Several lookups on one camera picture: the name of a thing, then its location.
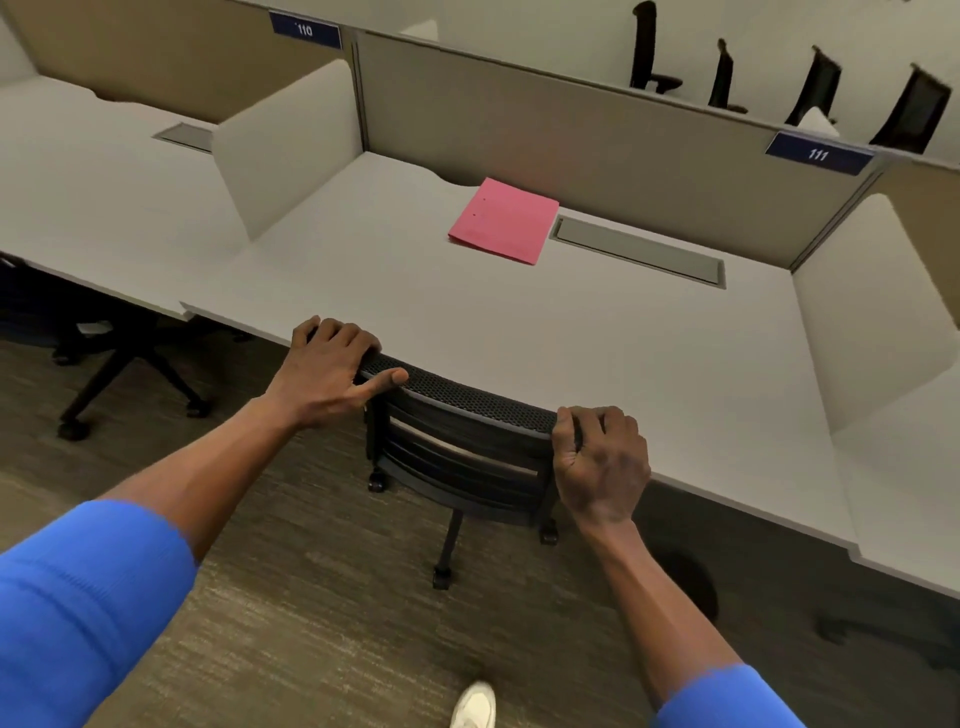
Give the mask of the blue right sleeve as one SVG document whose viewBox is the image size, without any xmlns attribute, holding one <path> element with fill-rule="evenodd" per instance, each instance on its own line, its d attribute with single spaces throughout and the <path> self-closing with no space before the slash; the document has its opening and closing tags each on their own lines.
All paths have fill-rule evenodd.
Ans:
<svg viewBox="0 0 960 728">
<path fill-rule="evenodd" d="M 653 728 L 807 728 L 747 664 L 709 671 L 669 697 Z"/>
</svg>

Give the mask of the person's left hand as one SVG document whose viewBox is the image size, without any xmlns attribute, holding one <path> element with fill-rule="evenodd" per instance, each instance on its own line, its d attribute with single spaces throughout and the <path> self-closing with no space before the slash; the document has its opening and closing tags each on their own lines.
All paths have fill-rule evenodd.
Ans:
<svg viewBox="0 0 960 728">
<path fill-rule="evenodd" d="M 345 325 L 321 318 L 317 333 L 304 347 L 289 350 L 260 400 L 286 427 L 324 427 L 366 406 L 370 399 L 353 399 L 353 386 L 368 355 L 380 352 L 374 334 L 365 331 L 365 354 L 337 354 L 332 335 Z"/>
</svg>

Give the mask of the wide beige partition panel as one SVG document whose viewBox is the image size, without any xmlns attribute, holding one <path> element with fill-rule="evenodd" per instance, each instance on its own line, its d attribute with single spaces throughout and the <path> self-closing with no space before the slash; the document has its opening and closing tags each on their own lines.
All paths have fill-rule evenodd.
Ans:
<svg viewBox="0 0 960 728">
<path fill-rule="evenodd" d="M 355 31 L 353 61 L 368 151 L 780 268 L 883 169 L 876 155 L 859 176 L 774 158 L 790 130 L 404 35 Z"/>
</svg>

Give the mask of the white shoe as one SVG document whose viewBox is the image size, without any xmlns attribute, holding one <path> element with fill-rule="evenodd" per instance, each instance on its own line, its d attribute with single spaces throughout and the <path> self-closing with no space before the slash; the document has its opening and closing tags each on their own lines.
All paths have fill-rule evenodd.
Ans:
<svg viewBox="0 0 960 728">
<path fill-rule="evenodd" d="M 494 688 L 488 682 L 475 681 L 461 693 L 448 728 L 496 728 L 497 713 Z"/>
</svg>

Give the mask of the person's right hand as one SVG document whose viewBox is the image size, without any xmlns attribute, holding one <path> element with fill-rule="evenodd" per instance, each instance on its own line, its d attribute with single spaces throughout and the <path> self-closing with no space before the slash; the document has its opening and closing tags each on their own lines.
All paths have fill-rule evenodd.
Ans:
<svg viewBox="0 0 960 728">
<path fill-rule="evenodd" d="M 583 534 L 631 522 L 652 475 L 644 437 L 642 457 L 554 457 L 553 471 L 560 500 Z"/>
</svg>

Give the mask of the blue desk number sign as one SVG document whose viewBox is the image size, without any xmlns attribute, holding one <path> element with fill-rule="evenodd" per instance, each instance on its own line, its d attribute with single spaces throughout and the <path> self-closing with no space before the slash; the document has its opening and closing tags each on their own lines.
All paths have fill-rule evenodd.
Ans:
<svg viewBox="0 0 960 728">
<path fill-rule="evenodd" d="M 874 160 L 872 151 L 842 144 L 832 137 L 781 130 L 764 150 L 768 157 L 857 177 Z"/>
<path fill-rule="evenodd" d="M 341 51 L 344 48 L 339 25 L 275 9 L 268 10 L 268 15 L 271 29 L 278 36 L 316 44 L 336 51 Z"/>
</svg>

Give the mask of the pink paper folder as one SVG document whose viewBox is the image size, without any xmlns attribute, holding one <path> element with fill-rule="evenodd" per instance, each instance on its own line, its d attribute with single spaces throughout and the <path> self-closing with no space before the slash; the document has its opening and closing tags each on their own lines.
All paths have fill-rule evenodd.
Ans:
<svg viewBox="0 0 960 728">
<path fill-rule="evenodd" d="M 536 265 L 560 204 L 486 177 L 448 231 L 457 244 L 527 265 Z"/>
</svg>

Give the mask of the blue sleeve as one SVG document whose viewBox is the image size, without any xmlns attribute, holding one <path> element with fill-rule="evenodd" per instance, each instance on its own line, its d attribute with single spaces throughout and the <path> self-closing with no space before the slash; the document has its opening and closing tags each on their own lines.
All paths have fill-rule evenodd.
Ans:
<svg viewBox="0 0 960 728">
<path fill-rule="evenodd" d="M 709 671 L 669 697 L 653 728 L 807 728 L 747 664 Z"/>
<path fill-rule="evenodd" d="M 83 728 L 197 573 L 168 520 L 122 501 L 79 504 L 0 553 L 0 728 Z"/>
</svg>

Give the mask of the black chair base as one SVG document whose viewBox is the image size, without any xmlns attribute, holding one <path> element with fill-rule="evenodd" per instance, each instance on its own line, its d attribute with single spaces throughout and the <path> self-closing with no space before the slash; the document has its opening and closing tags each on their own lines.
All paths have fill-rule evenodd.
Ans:
<svg viewBox="0 0 960 728">
<path fill-rule="evenodd" d="M 863 636 L 907 650 L 934 672 L 960 678 L 960 601 L 927 597 L 918 606 L 870 601 L 858 607 L 822 608 L 812 614 L 812 628 L 822 640 L 844 646 Z"/>
</svg>

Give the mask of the blue left sleeve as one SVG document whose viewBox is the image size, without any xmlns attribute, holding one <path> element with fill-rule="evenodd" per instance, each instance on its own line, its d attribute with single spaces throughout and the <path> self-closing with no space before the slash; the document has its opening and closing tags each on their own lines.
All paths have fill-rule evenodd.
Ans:
<svg viewBox="0 0 960 728">
<path fill-rule="evenodd" d="M 122 501 L 79 504 L 0 553 L 0 728 L 83 728 L 197 573 L 168 520 Z"/>
</svg>

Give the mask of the person's right forearm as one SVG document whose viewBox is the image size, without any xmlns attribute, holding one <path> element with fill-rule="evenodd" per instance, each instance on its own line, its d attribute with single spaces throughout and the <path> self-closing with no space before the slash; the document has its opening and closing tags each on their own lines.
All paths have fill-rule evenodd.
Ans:
<svg viewBox="0 0 960 728">
<path fill-rule="evenodd" d="M 654 709 L 696 680 L 743 661 L 666 574 L 630 518 L 576 516 L 604 572 L 633 643 Z"/>
</svg>

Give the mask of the black mesh office chair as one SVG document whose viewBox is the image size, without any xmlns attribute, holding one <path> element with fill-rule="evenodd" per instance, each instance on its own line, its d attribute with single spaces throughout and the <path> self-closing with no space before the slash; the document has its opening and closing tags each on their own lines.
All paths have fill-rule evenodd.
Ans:
<svg viewBox="0 0 960 728">
<path fill-rule="evenodd" d="M 367 489 L 398 484 L 450 510 L 432 586 L 448 590 L 465 517 L 534 528 L 554 547 L 556 487 L 551 433 L 555 412 L 456 383 L 383 353 L 362 359 L 354 382 L 391 369 L 409 378 L 364 408 Z"/>
</svg>

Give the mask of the person's left forearm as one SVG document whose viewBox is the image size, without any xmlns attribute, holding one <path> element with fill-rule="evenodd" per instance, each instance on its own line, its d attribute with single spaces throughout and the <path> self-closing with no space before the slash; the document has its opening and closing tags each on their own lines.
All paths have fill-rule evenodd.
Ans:
<svg viewBox="0 0 960 728">
<path fill-rule="evenodd" d="M 160 516 L 201 564 L 247 491 L 304 427 L 304 408 L 270 394 L 251 399 L 198 440 L 99 496 Z"/>
</svg>

